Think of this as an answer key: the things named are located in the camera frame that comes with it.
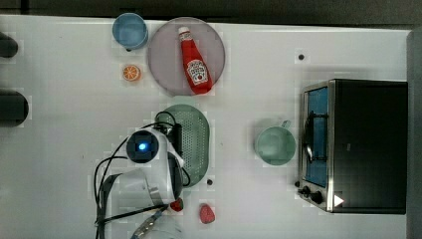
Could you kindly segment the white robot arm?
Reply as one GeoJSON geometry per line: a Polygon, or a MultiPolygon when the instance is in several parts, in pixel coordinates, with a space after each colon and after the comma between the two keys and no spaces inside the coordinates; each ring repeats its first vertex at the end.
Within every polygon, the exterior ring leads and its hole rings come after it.
{"type": "Polygon", "coordinates": [[[94,184],[96,191],[97,239],[106,239],[106,226],[118,219],[163,207],[175,201],[183,189],[184,160],[167,135],[148,126],[126,138],[122,155],[137,168],[117,173],[94,184]]]}

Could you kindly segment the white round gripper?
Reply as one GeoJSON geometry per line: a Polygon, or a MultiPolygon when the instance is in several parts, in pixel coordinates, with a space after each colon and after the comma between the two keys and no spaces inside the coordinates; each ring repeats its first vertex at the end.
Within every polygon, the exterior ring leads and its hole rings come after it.
{"type": "Polygon", "coordinates": [[[125,154],[132,162],[151,167],[170,165],[170,159],[180,167],[185,164],[168,137],[152,127],[131,134],[125,143],[125,154]]]}

